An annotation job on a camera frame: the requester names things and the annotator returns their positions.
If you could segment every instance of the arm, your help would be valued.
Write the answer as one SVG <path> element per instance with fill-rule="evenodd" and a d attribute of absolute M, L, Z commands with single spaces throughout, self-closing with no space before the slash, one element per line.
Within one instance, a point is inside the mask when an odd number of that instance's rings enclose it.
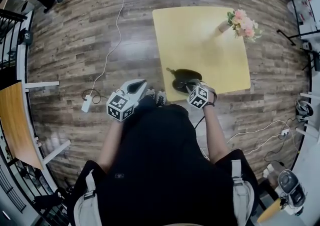
<path fill-rule="evenodd" d="M 111 127 L 106 135 L 99 158 L 97 160 L 98 165 L 105 172 L 107 172 L 110 169 L 115 159 L 120 145 L 123 127 L 123 122 L 114 120 L 111 123 Z"/>
<path fill-rule="evenodd" d="M 209 101 L 213 102 L 213 100 L 213 94 L 209 93 Z M 215 108 L 213 106 L 205 106 L 203 112 L 207 130 L 206 141 L 209 159 L 212 163 L 216 163 L 221 158 L 228 155 L 230 150 L 226 144 L 225 135 L 217 118 Z"/>

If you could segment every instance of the white strap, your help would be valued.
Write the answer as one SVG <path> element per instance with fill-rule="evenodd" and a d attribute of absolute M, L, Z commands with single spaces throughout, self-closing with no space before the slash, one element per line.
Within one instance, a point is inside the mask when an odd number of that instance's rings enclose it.
<path fill-rule="evenodd" d="M 92 171 L 85 178 L 88 191 L 77 200 L 73 209 L 76 226 L 102 226 Z"/>
<path fill-rule="evenodd" d="M 251 184 L 242 180 L 241 160 L 232 160 L 232 179 L 234 185 L 233 208 L 238 226 L 245 226 L 254 203 L 254 191 Z"/>
<path fill-rule="evenodd" d="M 88 192 L 95 190 L 95 180 L 92 176 L 92 171 L 90 171 L 90 173 L 87 175 L 87 177 L 85 178 L 86 181 L 86 185 L 88 187 Z"/>
<path fill-rule="evenodd" d="M 241 160 L 232 160 L 232 178 L 241 178 Z"/>

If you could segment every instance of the yellow table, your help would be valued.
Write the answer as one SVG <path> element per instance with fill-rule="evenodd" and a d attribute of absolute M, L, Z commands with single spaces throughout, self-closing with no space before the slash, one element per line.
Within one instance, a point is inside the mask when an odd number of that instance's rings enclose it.
<path fill-rule="evenodd" d="M 174 76 L 166 70 L 186 68 L 202 74 L 217 93 L 250 88 L 246 48 L 242 37 L 217 26 L 231 8 L 181 7 L 153 11 L 164 86 L 169 101 L 187 98 L 172 87 Z"/>

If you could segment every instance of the plug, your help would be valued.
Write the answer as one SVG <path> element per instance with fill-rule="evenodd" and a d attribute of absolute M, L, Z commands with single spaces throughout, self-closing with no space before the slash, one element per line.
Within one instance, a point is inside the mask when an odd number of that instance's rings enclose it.
<path fill-rule="evenodd" d="M 89 111 L 91 101 L 92 101 L 92 97 L 89 94 L 87 94 L 83 101 L 81 110 L 87 113 Z"/>
<path fill-rule="evenodd" d="M 289 129 L 282 130 L 281 136 L 287 136 L 289 134 Z"/>

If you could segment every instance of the wooden desk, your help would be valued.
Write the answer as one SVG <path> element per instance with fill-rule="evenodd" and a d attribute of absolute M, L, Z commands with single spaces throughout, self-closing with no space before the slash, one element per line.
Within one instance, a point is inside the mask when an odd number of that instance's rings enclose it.
<path fill-rule="evenodd" d="M 187 95 L 172 87 L 174 76 L 166 70 L 186 68 L 202 74 L 203 81 L 217 93 L 251 86 L 248 59 L 242 37 L 230 28 L 221 33 L 217 26 L 231 8 L 181 7 L 153 11 L 165 91 L 169 101 Z"/>
<path fill-rule="evenodd" d="M 0 91 L 0 118 L 12 155 L 43 170 L 26 120 L 21 82 Z"/>

